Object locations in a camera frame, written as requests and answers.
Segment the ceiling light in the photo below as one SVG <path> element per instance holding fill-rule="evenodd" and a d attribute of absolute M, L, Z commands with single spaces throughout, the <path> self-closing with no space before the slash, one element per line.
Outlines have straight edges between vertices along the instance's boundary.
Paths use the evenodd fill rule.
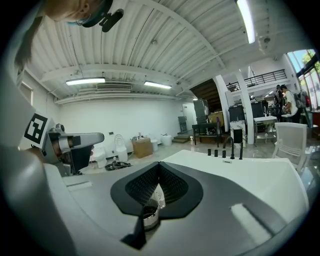
<path fill-rule="evenodd" d="M 65 83 L 68 86 L 75 86 L 75 85 L 84 85 L 84 84 L 98 84 L 98 83 L 105 83 L 105 82 L 106 82 L 106 79 L 104 77 L 90 77 L 90 78 L 68 80 Z"/>
<path fill-rule="evenodd" d="M 171 89 L 172 88 L 169 85 L 163 85 L 163 84 L 160 84 L 160 83 L 155 83 L 155 82 L 150 82 L 150 81 L 145 81 L 144 85 L 145 86 L 160 87 L 160 88 L 164 88 L 164 89 Z"/>
<path fill-rule="evenodd" d="M 249 44 L 252 44 L 256 41 L 256 38 L 255 38 L 254 23 L 252 22 L 252 16 L 250 13 L 248 2 L 247 0 L 237 0 L 236 4 L 240 9 L 240 12 L 244 21 L 246 35 L 248 37 Z"/>

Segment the person in white shirt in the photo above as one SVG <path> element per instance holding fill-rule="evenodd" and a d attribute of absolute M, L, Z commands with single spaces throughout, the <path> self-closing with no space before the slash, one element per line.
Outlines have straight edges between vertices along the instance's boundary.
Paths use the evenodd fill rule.
<path fill-rule="evenodd" d="M 293 123 L 300 123 L 300 115 L 301 111 L 299 108 L 297 108 L 296 100 L 295 100 L 295 95 L 292 91 L 288 90 L 288 88 L 283 84 L 281 85 L 281 91 L 285 93 L 286 100 L 287 100 L 287 105 L 284 109 L 285 112 L 291 113 L 291 118 Z"/>

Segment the black metal railing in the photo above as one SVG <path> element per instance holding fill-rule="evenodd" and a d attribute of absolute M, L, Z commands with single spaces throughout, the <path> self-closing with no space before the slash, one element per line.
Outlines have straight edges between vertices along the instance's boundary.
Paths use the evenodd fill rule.
<path fill-rule="evenodd" d="M 265 73 L 253 77 L 249 77 L 247 79 L 244 79 L 246 87 L 253 87 L 261 84 L 266 84 L 272 81 L 277 81 L 281 79 L 286 79 L 286 73 L 284 69 L 273 71 L 270 73 Z M 240 90 L 240 86 L 238 82 L 230 83 L 226 86 L 229 91 L 235 92 Z"/>

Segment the ceiling vent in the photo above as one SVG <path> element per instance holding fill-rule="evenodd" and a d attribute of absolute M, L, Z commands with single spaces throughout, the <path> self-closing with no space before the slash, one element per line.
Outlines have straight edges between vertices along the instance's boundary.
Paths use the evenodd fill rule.
<path fill-rule="evenodd" d="M 96 85 L 96 89 L 104 91 L 128 91 L 132 89 L 132 85 L 123 83 L 100 83 Z"/>

